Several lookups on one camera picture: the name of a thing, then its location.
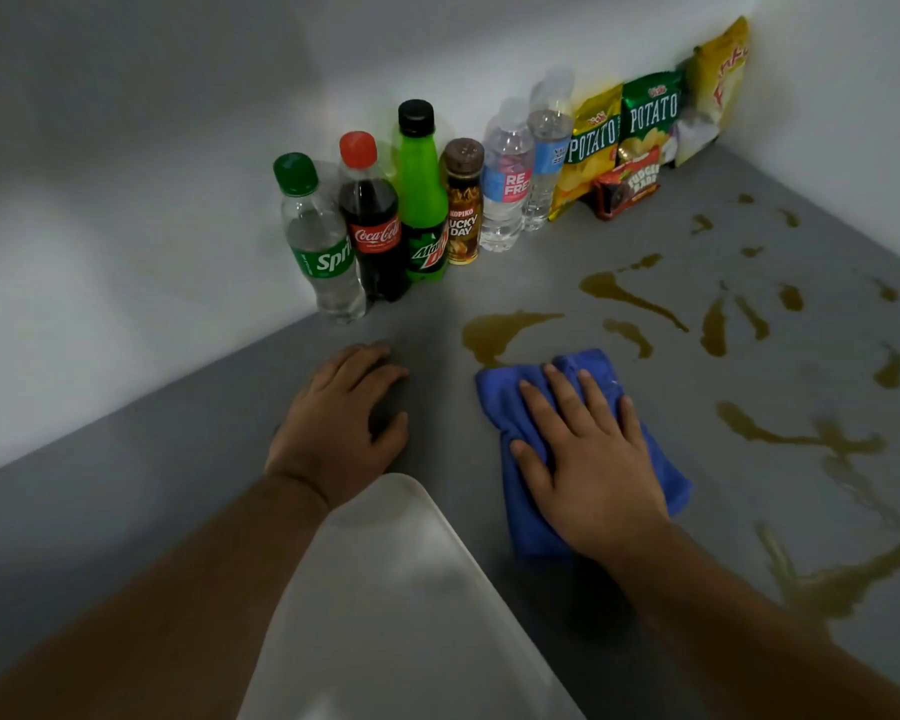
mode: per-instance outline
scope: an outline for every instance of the coca-cola bottle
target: coca-cola bottle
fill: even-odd
[[[377,301],[399,301],[410,287],[407,241],[401,237],[394,186],[377,166],[377,143],[365,131],[350,131],[339,140],[343,159],[340,211],[360,259],[360,280]]]

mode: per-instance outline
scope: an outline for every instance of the blue cloth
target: blue cloth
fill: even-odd
[[[553,360],[563,375],[580,394],[580,381],[577,372],[586,369],[596,379],[600,390],[606,396],[613,414],[617,414],[617,403],[624,395],[624,389],[617,382],[616,372],[611,360],[598,348],[580,351],[569,356],[560,356]],[[484,369],[477,374],[477,394],[480,406],[490,421],[500,430],[500,455],[504,469],[504,501],[506,503],[506,521],[509,524],[510,538],[517,556],[526,557],[560,557],[570,556],[573,551],[553,528],[543,519],[534,497],[523,482],[520,467],[511,454],[510,443],[523,440],[536,450],[536,454],[553,469],[553,454],[547,443],[540,436],[526,405],[520,394],[519,383],[526,379],[536,386],[554,405],[554,397],[543,368],[538,365],[505,366],[503,368]],[[660,481],[663,495],[667,500],[667,510],[671,516],[679,513],[690,499],[692,484],[673,466],[663,454],[663,450],[641,424],[644,439],[647,441],[649,459],[653,465],[656,479]]]

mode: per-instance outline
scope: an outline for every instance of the hand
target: hand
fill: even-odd
[[[529,382],[520,383],[520,392],[552,449],[556,471],[551,475],[525,441],[515,439],[510,451],[553,530],[612,573],[623,556],[670,522],[634,402],[620,400],[618,424],[588,371],[577,374],[586,406],[552,364],[543,371],[562,418]]]
[[[270,445],[264,474],[304,483],[328,511],[380,477],[410,435],[407,412],[401,411],[371,440],[373,405],[409,373],[392,363],[373,368],[389,355],[388,346],[358,343],[324,362],[289,405]]]

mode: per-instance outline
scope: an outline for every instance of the green chip bag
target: green chip bag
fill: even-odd
[[[624,164],[660,147],[660,163],[677,156],[674,128],[681,112],[684,74],[653,72],[624,83],[620,147],[617,161]]]

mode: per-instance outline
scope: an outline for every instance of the spilled liquid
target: spilled liquid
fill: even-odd
[[[693,221],[696,223],[697,227],[690,231],[691,235],[699,235],[701,232],[707,232],[708,230],[713,229],[713,222],[704,215],[694,215]]]
[[[900,543],[887,552],[852,565],[836,565],[799,574],[787,549],[763,523],[756,535],[769,556],[769,574],[784,606],[807,629],[829,639],[828,621],[852,617],[867,592],[900,571]]]
[[[801,289],[796,285],[781,283],[778,295],[780,296],[780,302],[783,303],[783,307],[788,311],[804,310],[804,296],[801,294]]]
[[[529,326],[561,319],[563,313],[493,313],[478,315],[463,326],[463,345],[488,369],[504,366],[497,359],[520,331]]]
[[[823,472],[864,508],[875,511],[884,524],[900,528],[900,514],[887,505],[877,495],[869,477],[854,469],[852,455],[878,455],[887,448],[881,435],[870,435],[865,439],[847,439],[844,428],[836,418],[820,417],[812,420],[816,436],[784,436],[757,426],[752,417],[744,413],[736,404],[721,401],[717,404],[717,416],[747,442],[762,442],[767,445],[791,445],[795,447],[826,447],[831,455],[823,458],[820,466]]]
[[[725,299],[725,295],[718,295],[717,299],[710,303],[710,308],[703,317],[703,335],[699,337],[699,344],[708,354],[716,356],[718,359],[727,355]]]
[[[663,255],[659,252],[655,252],[652,255],[647,255],[646,257],[642,257],[637,260],[632,265],[626,265],[624,267],[618,267],[617,273],[625,273],[626,271],[638,271],[642,269],[652,268],[654,265],[657,265],[663,259]]]
[[[798,228],[801,226],[801,218],[795,215],[789,209],[778,207],[776,211],[783,215],[783,219],[787,223],[788,228]]]
[[[756,338],[757,341],[763,341],[770,335],[770,324],[760,317],[743,295],[737,295],[733,298],[733,302],[737,304],[737,308],[739,308],[740,312],[746,316],[749,324],[753,326],[753,337]]]
[[[636,344],[640,348],[638,359],[649,359],[654,353],[654,346],[644,337],[635,323],[607,318],[603,322],[603,330],[618,333],[632,344]]]
[[[881,346],[888,351],[887,362],[873,375],[873,381],[884,389],[898,389],[900,387],[900,351],[886,340],[881,343]]]
[[[579,289],[588,296],[593,296],[594,298],[629,303],[630,305],[635,305],[637,308],[643,308],[645,311],[662,316],[681,331],[687,333],[690,331],[690,329],[687,328],[673,312],[668,311],[666,308],[663,308],[656,303],[644,300],[642,297],[634,295],[632,292],[624,290],[617,285],[617,277],[612,272],[594,272],[592,275],[584,277],[579,281]]]
[[[871,277],[870,280],[872,280],[880,287],[880,298],[882,298],[884,301],[888,303],[896,303],[900,300],[900,291],[897,290],[897,288],[892,288],[878,277]]]

